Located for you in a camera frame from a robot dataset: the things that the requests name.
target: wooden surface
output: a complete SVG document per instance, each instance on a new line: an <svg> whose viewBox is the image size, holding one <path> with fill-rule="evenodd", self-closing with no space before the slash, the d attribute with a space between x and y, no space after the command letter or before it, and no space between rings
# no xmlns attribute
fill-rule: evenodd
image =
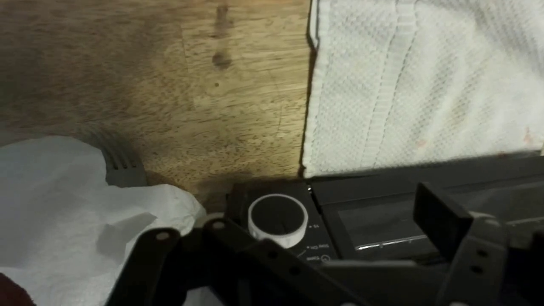
<svg viewBox="0 0 544 306"><path fill-rule="evenodd" d="M207 207L299 171L308 0L0 0L0 142L115 129Z"/></svg>

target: white towel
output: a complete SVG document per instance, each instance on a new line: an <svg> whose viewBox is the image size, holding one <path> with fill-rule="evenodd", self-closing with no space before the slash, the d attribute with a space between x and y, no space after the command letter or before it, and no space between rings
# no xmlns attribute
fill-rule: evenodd
<svg viewBox="0 0 544 306"><path fill-rule="evenodd" d="M0 147L0 271L39 306L104 304L139 232L202 214L172 185L107 185L100 149L71 137Z"/></svg>
<svg viewBox="0 0 544 306"><path fill-rule="evenodd" d="M314 0L304 174L539 149L542 0Z"/></svg>

